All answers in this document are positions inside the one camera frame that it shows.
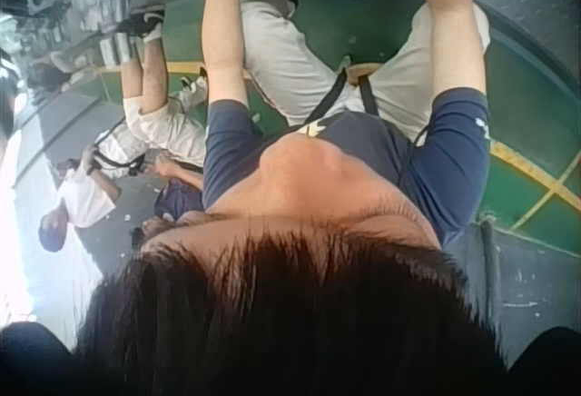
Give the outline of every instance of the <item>white shirt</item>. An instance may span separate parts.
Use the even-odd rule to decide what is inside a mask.
[[[97,140],[99,140],[105,134],[106,132],[99,134]],[[105,157],[117,163],[129,163],[145,153],[148,148],[149,145],[135,137],[129,130],[129,127],[126,123],[122,123],[117,128],[115,128],[113,133],[99,144],[99,151]],[[103,172],[109,178],[121,178],[129,171],[129,169],[126,167],[118,169],[111,166],[110,164],[102,162],[98,158],[95,159],[102,166],[101,172]]]
[[[87,176],[82,165],[66,173],[58,197],[59,202],[64,201],[69,222],[79,228],[94,225],[115,208],[109,195]]]

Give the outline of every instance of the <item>navy t-shirt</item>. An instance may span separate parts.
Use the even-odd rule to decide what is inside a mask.
[[[172,178],[153,204],[153,212],[161,218],[169,214],[175,221],[187,212],[203,212],[202,191]]]
[[[354,112],[263,137],[243,104],[217,101],[208,118],[203,205],[211,207],[254,172],[269,145],[288,132],[301,131],[337,145],[386,180],[399,181],[400,190],[422,211],[445,246],[472,220],[486,186],[487,99],[474,89],[453,89],[439,95],[432,109],[426,142],[413,148],[394,124]]]

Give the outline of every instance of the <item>white pants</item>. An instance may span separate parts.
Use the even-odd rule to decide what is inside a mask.
[[[203,166],[206,156],[204,128],[185,113],[205,99],[205,92],[180,91],[159,110],[141,114],[141,96],[123,100],[129,129],[152,148],[167,149],[185,163]]]
[[[241,5],[246,66],[267,100],[290,125],[303,124],[330,91],[337,75],[307,46],[305,36],[274,4],[244,1]],[[483,49],[490,44],[487,17],[476,5]],[[379,116],[394,123],[409,139],[428,124],[433,100],[431,18],[426,5],[413,18],[408,41],[369,82]],[[346,84],[326,114],[363,112],[359,88]]]

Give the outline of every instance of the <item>white uniform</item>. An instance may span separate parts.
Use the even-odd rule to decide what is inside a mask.
[[[106,132],[99,134],[99,140]],[[149,144],[137,138],[127,126],[127,123],[119,125],[112,134],[99,144],[99,152],[105,157],[117,163],[129,163],[149,149]],[[101,171],[109,178],[121,178],[129,172],[129,168],[115,168],[95,157],[102,166]]]
[[[337,75],[307,46],[305,36],[285,19],[279,0],[244,0],[241,5],[246,67],[255,83],[290,125],[303,124],[330,91]],[[490,44],[487,17],[474,6],[483,52]],[[409,139],[428,124],[433,98],[431,17],[426,5],[413,18],[412,32],[398,54],[369,82],[379,116]],[[358,87],[346,84],[327,116],[364,112]]]
[[[115,203],[87,176],[82,165],[67,172],[58,190],[58,200],[64,201],[70,223],[79,228],[94,225],[115,208]]]
[[[167,149],[185,163],[203,166],[206,156],[206,132],[185,113],[203,102],[206,90],[198,86],[195,92],[180,91],[168,103],[149,114],[141,114],[141,96],[123,100],[127,124],[132,133],[152,148]]]

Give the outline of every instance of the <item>hand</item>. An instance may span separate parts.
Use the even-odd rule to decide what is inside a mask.
[[[86,148],[84,148],[83,156],[81,157],[81,166],[88,171],[94,160],[94,153],[97,151],[97,146],[94,144],[90,144]]]
[[[160,153],[155,159],[155,172],[161,176],[175,176],[176,170],[180,168],[167,152]]]

